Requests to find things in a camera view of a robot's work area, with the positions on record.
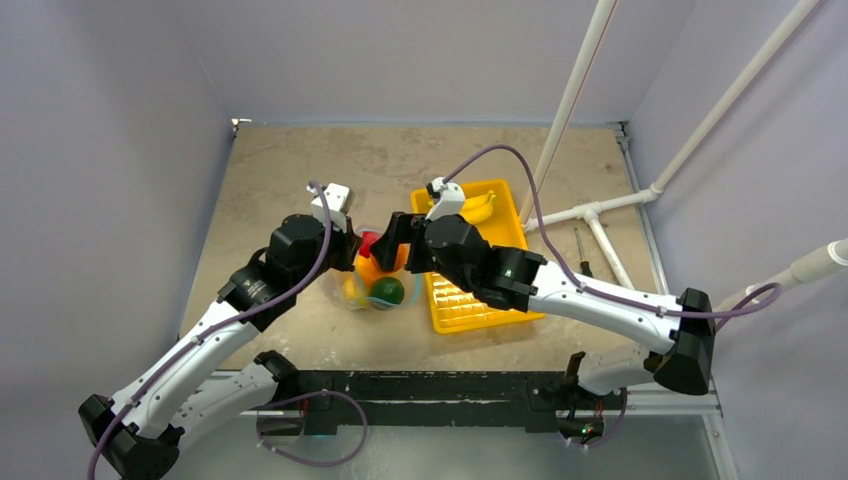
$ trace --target white wall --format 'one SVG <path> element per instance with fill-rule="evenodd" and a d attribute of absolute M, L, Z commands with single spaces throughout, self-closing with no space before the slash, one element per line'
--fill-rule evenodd
<path fill-rule="evenodd" d="M 79 404 L 176 338 L 231 125 L 167 3 L 0 11 L 0 477 L 81 478 Z"/>
<path fill-rule="evenodd" d="M 233 117 L 549 122 L 593 0 L 173 0 Z M 630 118 L 694 0 L 621 1 L 578 122 Z"/>
<path fill-rule="evenodd" d="M 631 123 L 647 186 L 794 5 L 700 0 Z M 848 2 L 824 0 L 648 210 L 671 286 L 716 303 L 848 236 Z M 844 478 L 848 277 L 719 335 L 715 376 L 743 478 Z"/>

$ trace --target red pepper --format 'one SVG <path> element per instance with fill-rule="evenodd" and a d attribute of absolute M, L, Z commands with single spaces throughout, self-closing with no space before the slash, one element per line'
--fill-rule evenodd
<path fill-rule="evenodd" d="M 377 232 L 363 232 L 362 246 L 359 247 L 359 254 L 365 258 L 371 258 L 371 245 L 380 239 L 382 235 Z"/>

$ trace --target beige tabletop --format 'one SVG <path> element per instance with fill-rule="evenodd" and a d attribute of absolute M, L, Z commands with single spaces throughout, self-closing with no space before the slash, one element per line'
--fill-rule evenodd
<path fill-rule="evenodd" d="M 182 332 L 193 326 L 230 274 L 268 243 L 286 216 L 308 212 L 309 180 L 346 185 L 356 193 L 354 225 L 382 226 L 393 211 L 411 211 L 409 194 L 445 175 L 480 148 L 506 143 L 535 165 L 545 128 L 252 126 L 240 128 L 212 225 L 198 265 Z M 518 162 L 492 152 L 459 175 L 459 182 L 504 178 L 515 203 L 527 191 Z M 541 193 L 546 213 L 631 193 L 624 161 L 611 130 L 571 129 L 565 135 Z M 602 215 L 609 237 L 636 288 L 654 292 L 650 254 L 634 207 Z M 580 229 L 595 277 L 614 282 L 588 227 L 569 221 L 550 228 L 569 265 L 578 257 Z M 530 249 L 551 258 L 538 233 Z M 623 344 L 616 334 L 548 315 L 535 322 L 452 335 L 433 330 L 426 298 L 391 312 L 351 311 L 335 300 L 329 275 L 297 297 L 295 308 L 224 362 L 241 369 L 275 349 L 302 369 L 554 370 L 579 350 Z"/>

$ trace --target yellow tray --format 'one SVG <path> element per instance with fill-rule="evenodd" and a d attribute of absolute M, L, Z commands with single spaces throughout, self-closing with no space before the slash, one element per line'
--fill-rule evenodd
<path fill-rule="evenodd" d="M 460 186 L 465 192 L 465 198 L 483 195 L 489 190 L 497 195 L 492 216 L 476 225 L 483 238 L 492 245 L 527 248 L 527 240 L 524 238 L 521 222 L 515 213 L 515 202 L 506 180 L 485 180 Z M 410 199 L 413 212 L 427 213 L 430 210 L 428 205 L 430 197 L 425 189 L 415 190 L 410 195 Z M 538 320 L 545 316 L 543 313 L 522 313 L 517 310 L 505 312 L 489 308 L 437 273 L 428 273 L 425 281 L 433 328 L 439 333 L 466 332 L 478 328 Z"/>

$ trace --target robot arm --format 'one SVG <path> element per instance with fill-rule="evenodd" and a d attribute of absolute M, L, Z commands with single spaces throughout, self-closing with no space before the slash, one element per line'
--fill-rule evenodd
<path fill-rule="evenodd" d="M 679 318 L 658 317 L 634 307 L 591 297 L 581 291 L 581 284 L 633 300 L 647 300 L 669 310 L 680 308 L 676 297 L 630 290 L 580 274 L 577 278 L 580 284 L 570 282 L 554 262 L 540 265 L 532 283 L 536 293 L 530 296 L 528 308 L 534 312 L 579 319 L 634 340 L 655 352 L 671 350 L 674 345 L 671 333 L 680 328 Z"/>
<path fill-rule="evenodd" d="M 324 204 L 319 198 L 313 200 L 314 216 L 291 215 L 283 220 L 268 247 L 232 274 L 198 323 L 158 362 L 111 398 L 91 395 L 80 406 L 93 444 L 100 443 L 111 427 L 102 454 L 122 477 L 161 477 L 180 449 L 226 419 L 273 398 L 279 380 L 293 369 L 273 354 L 257 357 L 257 365 L 243 370 L 232 385 L 197 389 L 221 362 L 295 305 L 296 295 L 284 299 L 284 292 L 330 268 L 353 270 L 361 239 L 347 217 L 350 190 L 330 184 L 323 196 L 332 230 L 323 261 L 311 278 L 306 277 L 325 238 L 320 220 Z"/>

